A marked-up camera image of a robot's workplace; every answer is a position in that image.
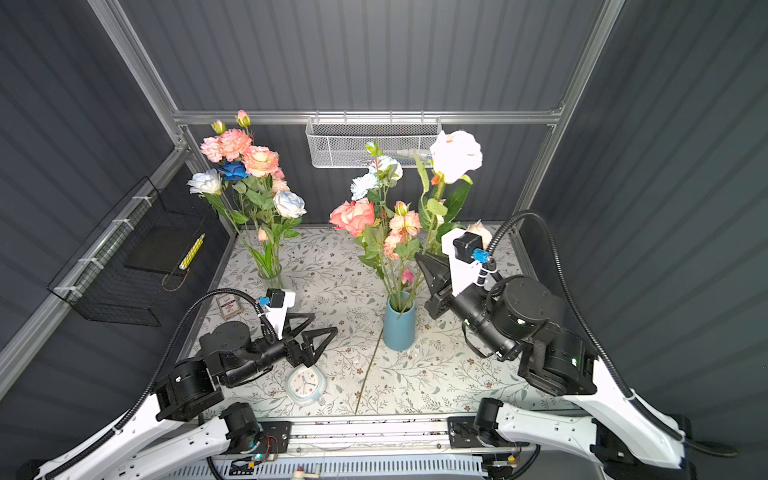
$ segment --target floral tablecloth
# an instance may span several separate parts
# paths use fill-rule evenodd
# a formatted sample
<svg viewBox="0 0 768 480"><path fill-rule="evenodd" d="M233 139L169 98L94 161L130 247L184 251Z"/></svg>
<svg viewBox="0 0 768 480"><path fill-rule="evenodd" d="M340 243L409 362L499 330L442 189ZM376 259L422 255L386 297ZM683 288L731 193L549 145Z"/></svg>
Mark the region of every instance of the floral tablecloth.
<svg viewBox="0 0 768 480"><path fill-rule="evenodd" d="M533 410L574 408L517 377L518 361L498 362L474 355L465 345L461 324L453 313L436 321L429 317L423 307L428 297L425 287L417 302L413 346L404 352L388 349L380 340L385 291L374 272L358 261L359 247L330 227L299 230L300 237L283 244L283 270L302 291L301 310L316 314L308 328L339 328L339 335L317 363L328 380L326 391L310 406L293 404L283 388L292 367L278 362L256 382L224 389L225 401L208 415L218 414L232 402L250 403L261 417L474 412L486 396ZM509 242L501 242L495 256L502 274L520 273ZM219 286L254 296L265 290L256 264L239 243ZM232 320L243 321L252 330L258 327L256 314L248 308ZM222 322L213 302L197 337ZM192 353L198 349L199 343L195 343Z"/></svg>

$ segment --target table surface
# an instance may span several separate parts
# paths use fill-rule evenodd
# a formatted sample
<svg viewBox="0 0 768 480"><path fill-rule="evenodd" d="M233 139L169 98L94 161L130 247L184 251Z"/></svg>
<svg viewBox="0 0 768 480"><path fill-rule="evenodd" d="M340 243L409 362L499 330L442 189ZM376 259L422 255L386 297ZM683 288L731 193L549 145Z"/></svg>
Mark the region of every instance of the table surface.
<svg viewBox="0 0 768 480"><path fill-rule="evenodd" d="M281 248L283 271L303 295L301 311L316 314L307 328L339 328L317 363L326 375L326 391L312 405L295 405L283 387L293 368L288 362L278 362L256 382L224 389L225 401L206 412L207 416L217 415L232 402L248 402L257 416L273 418L474 412L483 397L532 410L575 408L519 378L517 360L499 362L473 354L453 313L437 320L429 317L423 307L429 293L426 286L418 295L413 346L404 352L388 349L381 339L386 293L374 272L359 262L359 247L332 227L298 230L301 236L284 240ZM520 273L508 241L500 243L495 256L502 275ZM253 296L265 291L242 243L234 247L219 286ZM245 322L252 330L258 327L249 307L230 320ZM222 322L219 307L212 302L197 338ZM474 343L481 345L477 339ZM195 342L192 354L199 346Z"/></svg>

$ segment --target alarm clock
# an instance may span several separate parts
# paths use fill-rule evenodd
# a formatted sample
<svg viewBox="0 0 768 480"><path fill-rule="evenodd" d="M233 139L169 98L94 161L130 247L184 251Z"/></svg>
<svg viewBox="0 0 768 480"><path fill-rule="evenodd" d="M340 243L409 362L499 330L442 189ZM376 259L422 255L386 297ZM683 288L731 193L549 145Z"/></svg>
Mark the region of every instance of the alarm clock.
<svg viewBox="0 0 768 480"><path fill-rule="evenodd" d="M293 403L311 405L326 391L326 377L316 366L300 365L288 374L285 389Z"/></svg>

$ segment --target flower bouquet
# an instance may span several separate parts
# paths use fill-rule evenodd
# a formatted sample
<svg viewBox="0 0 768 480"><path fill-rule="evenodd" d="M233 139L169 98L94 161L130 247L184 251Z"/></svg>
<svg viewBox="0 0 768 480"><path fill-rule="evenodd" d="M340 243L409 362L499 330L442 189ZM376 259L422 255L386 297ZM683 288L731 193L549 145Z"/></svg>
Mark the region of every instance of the flower bouquet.
<svg viewBox="0 0 768 480"><path fill-rule="evenodd" d="M281 275L280 240L299 236L296 226L306 213L304 200L288 188L277 152L252 145L246 112L238 112L237 123L245 131L227 130L222 121L211 124L218 135L205 138L200 150L217 166L192 176L187 182L190 193L205 197L235 230L253 221L258 243L250 238L247 227L240 239L256 261L259 276L269 288L295 290Z"/></svg>
<svg viewBox="0 0 768 480"><path fill-rule="evenodd" d="M388 297L384 341L389 348L404 350L413 343L413 307L422 282L421 271L412 268L410 263L417 252L438 253L442 235L458 226L453 220L472 185L466 172L482 165L482 152L467 132L456 131L450 135L440 132L430 148L431 180L419 155L414 156L422 181L422 195L418 210L412 210L411 204L400 200L390 208L387 201L389 189L403 175L402 165L384 155L376 142L367 144L366 150L372 157L368 173L353 180L352 201L336 208L329 221L337 230L346 230L352 235L355 243L364 249L360 261L374 269L384 283ZM446 185L459 180L459 185L444 198ZM408 325L398 325L403 317L411 318Z"/></svg>

